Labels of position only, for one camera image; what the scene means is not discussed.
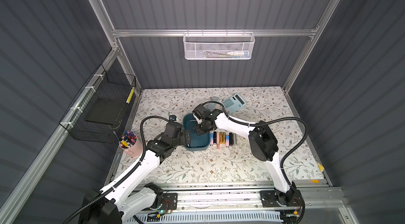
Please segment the teal plastic storage box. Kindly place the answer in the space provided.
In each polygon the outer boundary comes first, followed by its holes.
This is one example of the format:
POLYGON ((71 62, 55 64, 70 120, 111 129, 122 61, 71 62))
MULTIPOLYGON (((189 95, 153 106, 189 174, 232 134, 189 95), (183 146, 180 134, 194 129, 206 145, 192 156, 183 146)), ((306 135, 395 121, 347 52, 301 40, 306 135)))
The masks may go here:
POLYGON ((184 145, 188 151, 204 151, 210 145, 210 136, 208 133, 203 135, 197 135, 195 126, 197 125, 197 120, 194 118, 192 113, 186 114, 183 118, 183 126, 185 130, 190 133, 190 143, 184 145))

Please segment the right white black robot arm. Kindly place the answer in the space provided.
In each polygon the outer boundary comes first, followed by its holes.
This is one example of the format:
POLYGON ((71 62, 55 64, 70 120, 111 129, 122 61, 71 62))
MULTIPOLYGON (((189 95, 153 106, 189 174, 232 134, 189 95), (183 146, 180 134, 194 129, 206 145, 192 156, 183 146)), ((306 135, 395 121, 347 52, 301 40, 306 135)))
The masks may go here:
POLYGON ((232 117, 222 109, 208 110, 200 104, 193 110, 193 116, 198 124, 195 126, 196 133, 202 135, 215 130, 226 130, 230 133, 246 138, 250 143, 252 155, 265 163, 268 172, 273 179, 274 196, 281 206, 288 206, 298 194, 296 185, 291 182, 285 171, 284 161, 299 148, 308 136, 307 126, 299 117, 282 117, 273 121, 248 122, 232 117), (303 124, 304 133, 301 141, 293 147, 282 159, 279 158, 278 140, 269 125, 282 121, 297 121, 303 124))

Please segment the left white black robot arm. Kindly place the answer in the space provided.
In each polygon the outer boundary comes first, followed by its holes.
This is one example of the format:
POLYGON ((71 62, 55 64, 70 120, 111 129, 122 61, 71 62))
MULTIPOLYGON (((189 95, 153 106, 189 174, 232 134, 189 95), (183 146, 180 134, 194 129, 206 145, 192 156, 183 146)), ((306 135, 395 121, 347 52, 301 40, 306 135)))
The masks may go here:
POLYGON ((85 196, 78 223, 123 224, 145 209, 159 209, 163 202, 163 189, 159 186, 148 183, 139 192, 132 192, 178 146, 190 143, 190 133, 180 123, 167 123, 165 131, 142 149, 138 162, 99 191, 85 196))

